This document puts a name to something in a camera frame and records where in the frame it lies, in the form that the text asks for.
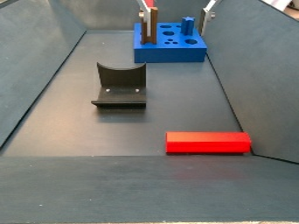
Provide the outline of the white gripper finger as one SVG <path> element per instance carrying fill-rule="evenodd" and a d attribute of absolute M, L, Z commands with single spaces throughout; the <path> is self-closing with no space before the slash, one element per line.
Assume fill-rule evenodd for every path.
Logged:
<path fill-rule="evenodd" d="M 151 7 L 147 7 L 145 0 L 136 0 L 136 1 L 139 4 L 139 7 L 144 13 L 143 19 L 144 19 L 144 22 L 147 23 L 147 25 L 145 25 L 147 37 L 151 37 Z"/>
<path fill-rule="evenodd" d="M 200 10 L 199 33 L 203 36 L 207 28 L 207 23 L 215 18 L 213 8 L 220 3 L 220 0 L 209 0 L 207 6 Z"/>

